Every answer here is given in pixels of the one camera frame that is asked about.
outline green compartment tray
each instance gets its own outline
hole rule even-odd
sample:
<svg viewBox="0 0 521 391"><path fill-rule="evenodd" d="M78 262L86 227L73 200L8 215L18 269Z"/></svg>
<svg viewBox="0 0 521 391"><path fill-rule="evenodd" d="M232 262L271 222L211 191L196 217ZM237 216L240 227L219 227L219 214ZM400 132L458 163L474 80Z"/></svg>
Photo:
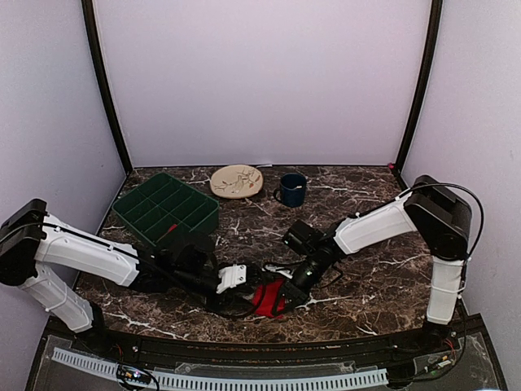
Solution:
<svg viewBox="0 0 521 391"><path fill-rule="evenodd" d="M121 197L112 210L144 244L153 247L168 247L179 235L192 231L209 235L219 225L217 201L165 173Z"/></svg>

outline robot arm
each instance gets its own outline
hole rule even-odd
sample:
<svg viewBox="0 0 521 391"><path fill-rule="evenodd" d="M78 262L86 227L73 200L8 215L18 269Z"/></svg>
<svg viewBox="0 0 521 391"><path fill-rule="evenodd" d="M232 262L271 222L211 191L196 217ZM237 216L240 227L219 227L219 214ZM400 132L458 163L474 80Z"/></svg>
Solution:
<svg viewBox="0 0 521 391"><path fill-rule="evenodd" d="M296 222L283 240L307 258L281 286L272 313L280 314L275 309L282 299L286 306L281 312L303 304L311 287L342 257L393 236L418 231L433 258L427 321L448 324L453 317L467 259L471 208L447 188L437 187L437 183L431 177L422 176L413 189L426 184L434 186L412 190L376 209L348 217L326 233Z"/></svg>
<svg viewBox="0 0 521 391"><path fill-rule="evenodd" d="M193 240L176 243L177 251L163 255L141 251L71 227L48 214L44 201L32 200L0 227L0 283L27 292L75 333L93 328L103 332L101 309L79 297L47 264L72 267L139 292L166 292L176 279L210 297L246 281L246 267L205 274L213 243L208 246L208 238L197 235ZM172 278L165 278L166 273Z"/></svg>

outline brown marble surface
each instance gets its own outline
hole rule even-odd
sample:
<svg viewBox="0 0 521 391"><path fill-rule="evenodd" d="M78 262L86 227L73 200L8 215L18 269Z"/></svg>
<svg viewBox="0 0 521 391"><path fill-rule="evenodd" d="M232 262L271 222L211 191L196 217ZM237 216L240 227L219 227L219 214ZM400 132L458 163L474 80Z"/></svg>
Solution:
<svg viewBox="0 0 521 391"><path fill-rule="evenodd" d="M211 194L209 177L215 167L137 169L121 192L167 172ZM399 192L394 177L384 167L269 167L263 190L250 199L219 199L220 226L214 234L219 261L262 264L291 262L299 258L281 237L298 218L326 229L349 213L374 207ZM289 209L271 194L280 177L298 172L308 178L306 201ZM122 243L137 243L111 213L101 236ZM382 335L421 327L431 280L430 257L417 234L386 240L352 255L339 267L344 278L322 290L313 290L311 301L282 319L250 316L227 320L190 306L186 294L131 292L97 276L83 273L77 292L98 303L107 325L114 330L183 340L279 343L338 340ZM333 279L335 272L326 274Z"/></svg>

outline red cloth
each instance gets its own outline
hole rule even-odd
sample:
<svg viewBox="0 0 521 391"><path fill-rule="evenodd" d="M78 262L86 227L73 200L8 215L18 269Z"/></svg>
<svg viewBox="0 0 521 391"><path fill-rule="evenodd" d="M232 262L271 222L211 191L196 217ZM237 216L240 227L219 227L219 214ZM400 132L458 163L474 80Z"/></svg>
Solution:
<svg viewBox="0 0 521 391"><path fill-rule="evenodd" d="M260 304L259 308L257 308L257 310L255 311L255 313L257 315L267 316L268 318L275 318L271 314L271 310L274 307L275 300L277 300L278 290L280 289L280 286L282 285L283 282L284 282L283 279L278 279L277 281L266 285L266 293L264 295L264 300ZM257 288L257 290L255 292L255 296L253 297L253 305L257 305L257 303L261 299L262 289L263 289L262 285ZM284 299L282 299L278 303L277 311L282 311L283 309L284 309Z"/></svg>

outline blue mug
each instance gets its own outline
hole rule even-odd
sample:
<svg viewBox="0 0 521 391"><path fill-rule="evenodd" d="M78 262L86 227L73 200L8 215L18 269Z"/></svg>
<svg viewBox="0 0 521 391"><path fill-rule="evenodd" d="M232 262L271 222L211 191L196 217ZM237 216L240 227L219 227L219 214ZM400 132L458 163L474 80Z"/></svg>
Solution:
<svg viewBox="0 0 521 391"><path fill-rule="evenodd" d="M290 208L301 206L306 195L306 183L304 175L286 174L280 180L279 189L274 191L274 199Z"/></svg>

